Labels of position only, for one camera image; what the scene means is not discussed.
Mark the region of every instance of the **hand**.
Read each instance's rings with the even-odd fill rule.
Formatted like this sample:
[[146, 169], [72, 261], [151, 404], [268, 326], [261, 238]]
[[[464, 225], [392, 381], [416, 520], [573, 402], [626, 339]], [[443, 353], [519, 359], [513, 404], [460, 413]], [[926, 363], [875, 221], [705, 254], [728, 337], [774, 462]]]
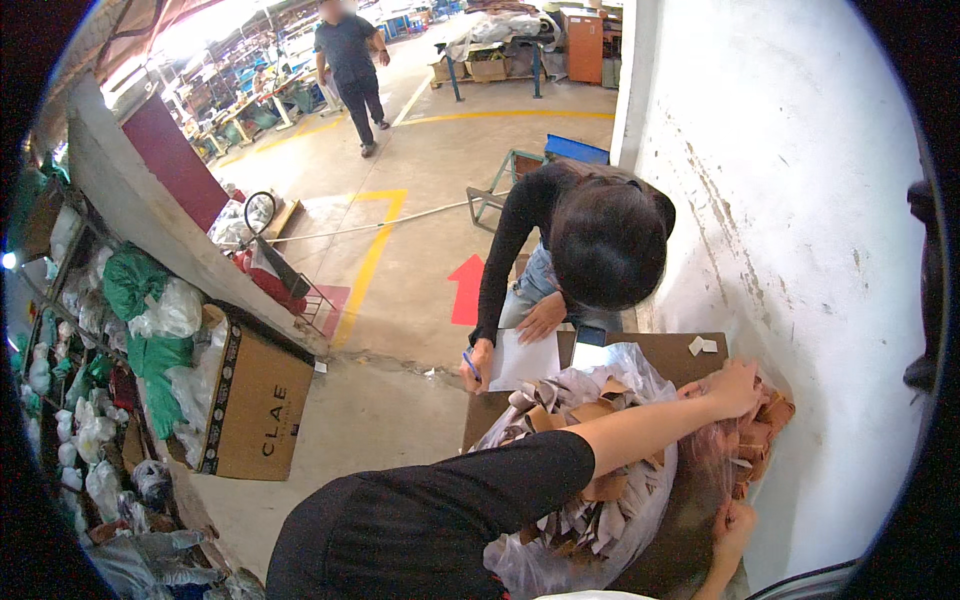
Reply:
[[491, 372], [493, 368], [493, 342], [486, 338], [480, 338], [473, 346], [473, 354], [470, 356], [470, 362], [480, 371], [480, 381], [477, 381], [473, 369], [467, 364], [467, 361], [460, 363], [460, 376], [464, 380], [464, 387], [468, 392], [480, 394], [490, 388]]
[[516, 326], [520, 333], [519, 342], [529, 344], [537, 342], [550, 335], [560, 323], [566, 318], [566, 302], [564, 295], [560, 292], [554, 292], [543, 300], [537, 302], [537, 305], [528, 310], [527, 318]]
[[710, 571], [717, 576], [733, 576], [743, 552], [750, 545], [756, 527], [756, 511], [747, 504], [728, 499], [717, 512], [713, 523], [713, 564]]
[[701, 388], [713, 396], [716, 419], [736, 419], [756, 408], [759, 394], [754, 390], [756, 360], [728, 359], [724, 368], [701, 381]]

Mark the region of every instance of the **pen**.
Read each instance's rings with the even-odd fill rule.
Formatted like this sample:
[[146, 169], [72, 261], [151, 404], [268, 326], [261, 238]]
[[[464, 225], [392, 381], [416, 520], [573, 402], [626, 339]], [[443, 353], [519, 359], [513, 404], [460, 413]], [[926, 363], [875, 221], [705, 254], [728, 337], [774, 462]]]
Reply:
[[482, 383], [483, 380], [480, 378], [480, 371], [478, 371], [477, 368], [473, 366], [473, 363], [470, 362], [470, 357], [467, 356], [466, 352], [464, 352], [464, 360], [467, 361], [470, 370], [473, 371], [473, 378], [477, 380], [477, 383]]

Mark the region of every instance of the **blue bin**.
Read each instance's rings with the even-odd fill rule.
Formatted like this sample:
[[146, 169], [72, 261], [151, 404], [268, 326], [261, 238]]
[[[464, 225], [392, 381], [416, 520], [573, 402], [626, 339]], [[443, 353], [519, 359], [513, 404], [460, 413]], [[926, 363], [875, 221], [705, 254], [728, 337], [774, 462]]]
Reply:
[[546, 135], [546, 146], [543, 147], [543, 153], [550, 156], [566, 156], [580, 160], [581, 162], [593, 162], [596, 164], [610, 164], [610, 151], [596, 146], [590, 146], [576, 140], [567, 139], [548, 133]]

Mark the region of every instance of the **black shirt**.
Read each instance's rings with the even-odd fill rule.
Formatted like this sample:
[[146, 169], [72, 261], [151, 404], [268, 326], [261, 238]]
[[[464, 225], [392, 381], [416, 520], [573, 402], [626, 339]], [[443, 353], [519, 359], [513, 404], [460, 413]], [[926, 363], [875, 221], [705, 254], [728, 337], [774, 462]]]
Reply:
[[593, 477], [586, 440], [547, 431], [421, 467], [336, 479], [290, 513], [267, 597], [506, 600], [487, 544], [565, 504]]
[[471, 346], [477, 338], [496, 341], [500, 312], [507, 298], [507, 279], [516, 256], [534, 227], [540, 228], [543, 247], [550, 250], [553, 211], [564, 192], [574, 187], [578, 180], [579, 177], [561, 163], [550, 163], [527, 173], [510, 190], [480, 280], [477, 327], [470, 334]]
[[313, 49], [326, 55], [337, 85], [347, 85], [376, 75], [367, 40], [376, 34], [369, 21], [355, 14], [344, 15], [336, 25], [322, 23], [313, 36]]

